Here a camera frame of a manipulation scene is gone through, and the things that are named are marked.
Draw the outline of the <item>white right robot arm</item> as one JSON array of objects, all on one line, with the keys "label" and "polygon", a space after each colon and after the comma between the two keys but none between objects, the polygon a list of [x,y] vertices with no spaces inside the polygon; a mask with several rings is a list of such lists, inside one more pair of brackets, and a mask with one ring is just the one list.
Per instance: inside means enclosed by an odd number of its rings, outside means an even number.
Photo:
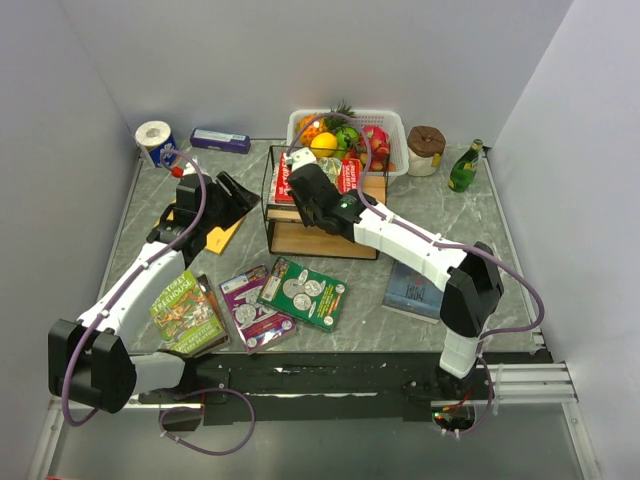
[{"label": "white right robot arm", "polygon": [[480,336],[504,293],[492,250],[446,241],[354,189],[339,192],[317,161],[285,158],[287,182],[305,226],[374,248],[411,268],[442,292],[439,316],[447,328],[437,386],[461,397],[472,386]]}]

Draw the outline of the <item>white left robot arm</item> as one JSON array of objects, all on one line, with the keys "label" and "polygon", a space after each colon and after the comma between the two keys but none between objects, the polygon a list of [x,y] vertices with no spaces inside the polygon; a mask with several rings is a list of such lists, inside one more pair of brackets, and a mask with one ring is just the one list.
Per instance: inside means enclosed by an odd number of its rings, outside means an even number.
[{"label": "white left robot arm", "polygon": [[189,359],[156,351],[131,354],[127,341],[169,284],[205,248],[215,228],[228,229],[260,201],[226,172],[180,179],[175,200],[147,235],[134,263],[93,307],[75,321],[60,319],[48,333],[51,394],[108,413],[133,395],[163,389],[185,402],[198,389]]}]

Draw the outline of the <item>Little Women floral book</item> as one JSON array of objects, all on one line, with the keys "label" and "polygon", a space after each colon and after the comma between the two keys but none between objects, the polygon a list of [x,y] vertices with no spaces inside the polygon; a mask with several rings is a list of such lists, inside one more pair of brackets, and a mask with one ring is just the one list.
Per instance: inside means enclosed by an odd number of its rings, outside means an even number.
[{"label": "Little Women floral book", "polygon": [[294,204],[271,204],[266,206],[268,221],[301,223],[301,216]]}]

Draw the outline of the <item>red 13-Storey Treehouse book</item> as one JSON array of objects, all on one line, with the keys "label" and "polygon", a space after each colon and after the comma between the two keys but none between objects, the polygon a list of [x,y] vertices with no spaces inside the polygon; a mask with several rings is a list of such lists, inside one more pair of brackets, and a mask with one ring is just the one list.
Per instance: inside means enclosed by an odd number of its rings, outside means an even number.
[{"label": "red 13-Storey Treehouse book", "polygon": [[[355,158],[318,158],[318,165],[341,193],[356,189],[361,176],[361,162]],[[281,155],[277,173],[272,181],[269,202],[273,204],[294,205],[289,194],[288,176],[284,155]]]}]

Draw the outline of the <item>green back-cover Treehouse book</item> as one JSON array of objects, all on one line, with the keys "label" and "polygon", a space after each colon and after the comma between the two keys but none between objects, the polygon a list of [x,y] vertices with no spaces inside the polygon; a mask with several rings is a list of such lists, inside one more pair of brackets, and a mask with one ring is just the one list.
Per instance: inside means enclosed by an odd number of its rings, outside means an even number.
[{"label": "green back-cover Treehouse book", "polygon": [[278,257],[258,294],[259,304],[331,333],[337,328],[348,286],[341,280]]}]

